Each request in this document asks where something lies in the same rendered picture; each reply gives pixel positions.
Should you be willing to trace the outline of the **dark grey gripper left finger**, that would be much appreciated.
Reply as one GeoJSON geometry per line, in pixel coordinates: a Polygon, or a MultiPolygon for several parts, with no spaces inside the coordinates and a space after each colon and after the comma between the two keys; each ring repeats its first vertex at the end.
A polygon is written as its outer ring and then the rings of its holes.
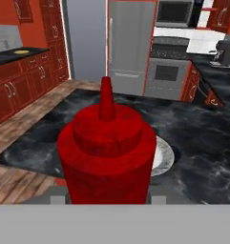
{"type": "Polygon", "coordinates": [[[24,204],[50,204],[50,205],[65,205],[70,204],[71,199],[67,187],[52,186],[44,193],[31,197],[24,201],[24,204]]]}

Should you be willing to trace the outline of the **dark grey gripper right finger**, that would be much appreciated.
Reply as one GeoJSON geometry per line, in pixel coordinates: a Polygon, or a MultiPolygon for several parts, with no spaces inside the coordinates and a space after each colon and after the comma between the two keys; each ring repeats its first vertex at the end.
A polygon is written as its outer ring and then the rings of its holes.
{"type": "Polygon", "coordinates": [[[147,194],[147,203],[152,205],[197,205],[177,191],[161,185],[150,186],[147,194]]]}

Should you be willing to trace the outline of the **red condiment squeeze bottle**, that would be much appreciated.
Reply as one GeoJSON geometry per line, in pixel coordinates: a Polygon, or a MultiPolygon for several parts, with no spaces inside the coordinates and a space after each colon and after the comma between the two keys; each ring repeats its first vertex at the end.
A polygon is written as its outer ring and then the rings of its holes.
{"type": "Polygon", "coordinates": [[[79,111],[57,139],[73,204],[144,204],[157,138],[136,110],[113,100],[101,79],[97,104],[79,111]]]}

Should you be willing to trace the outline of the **white round plate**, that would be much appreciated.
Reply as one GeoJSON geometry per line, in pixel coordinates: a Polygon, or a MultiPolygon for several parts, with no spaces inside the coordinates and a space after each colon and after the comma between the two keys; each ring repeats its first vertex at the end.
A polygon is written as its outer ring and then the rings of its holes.
{"type": "Polygon", "coordinates": [[[175,154],[171,146],[164,139],[158,136],[151,176],[157,176],[168,172],[174,162],[175,154]]]}

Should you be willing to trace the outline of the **grey steel fridge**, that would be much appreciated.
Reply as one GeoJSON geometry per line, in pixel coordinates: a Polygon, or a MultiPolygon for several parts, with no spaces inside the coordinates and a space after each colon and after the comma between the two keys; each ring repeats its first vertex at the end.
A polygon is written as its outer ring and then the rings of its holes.
{"type": "Polygon", "coordinates": [[[156,0],[109,0],[109,75],[113,91],[142,95],[156,0]]]}

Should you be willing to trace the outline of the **red base cupboard run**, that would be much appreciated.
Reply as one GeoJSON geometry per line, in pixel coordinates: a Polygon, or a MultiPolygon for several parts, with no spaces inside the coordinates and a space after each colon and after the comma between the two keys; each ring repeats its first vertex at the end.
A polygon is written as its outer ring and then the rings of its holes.
{"type": "Polygon", "coordinates": [[[48,51],[0,65],[0,124],[68,78],[66,58],[48,51]]]}
{"type": "Polygon", "coordinates": [[[198,105],[223,106],[223,103],[202,78],[193,63],[189,64],[179,100],[198,105]]]}

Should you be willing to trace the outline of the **grey steel oven with hob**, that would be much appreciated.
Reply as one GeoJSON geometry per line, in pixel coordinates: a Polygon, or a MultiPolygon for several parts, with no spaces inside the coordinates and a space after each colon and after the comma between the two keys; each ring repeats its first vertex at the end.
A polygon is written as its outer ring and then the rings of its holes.
{"type": "Polygon", "coordinates": [[[190,61],[189,38],[154,36],[151,47],[145,96],[179,100],[190,61]]]}

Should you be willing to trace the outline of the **grey coffee machine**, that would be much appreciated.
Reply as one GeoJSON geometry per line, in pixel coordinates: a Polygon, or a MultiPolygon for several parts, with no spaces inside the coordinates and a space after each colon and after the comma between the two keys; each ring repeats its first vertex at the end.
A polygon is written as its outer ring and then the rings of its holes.
{"type": "Polygon", "coordinates": [[[217,53],[210,65],[215,68],[230,69],[230,40],[220,40],[216,50],[217,53]]]}

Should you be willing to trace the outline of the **red tall cupboard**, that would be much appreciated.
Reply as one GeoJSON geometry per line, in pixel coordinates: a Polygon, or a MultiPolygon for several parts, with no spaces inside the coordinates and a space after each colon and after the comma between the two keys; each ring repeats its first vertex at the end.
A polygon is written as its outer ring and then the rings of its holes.
{"type": "Polygon", "coordinates": [[[39,0],[47,45],[50,49],[53,78],[60,84],[69,78],[59,0],[39,0]]]}

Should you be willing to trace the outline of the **red wall cupboard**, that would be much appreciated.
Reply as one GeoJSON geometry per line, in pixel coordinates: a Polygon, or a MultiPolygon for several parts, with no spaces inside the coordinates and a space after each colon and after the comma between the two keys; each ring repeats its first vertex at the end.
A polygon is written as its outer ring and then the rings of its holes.
{"type": "Polygon", "coordinates": [[[230,27],[230,0],[214,0],[212,8],[214,10],[210,13],[207,27],[227,33],[230,27]]]}
{"type": "Polygon", "coordinates": [[[16,13],[21,24],[32,23],[32,13],[29,0],[13,0],[16,13]]]}

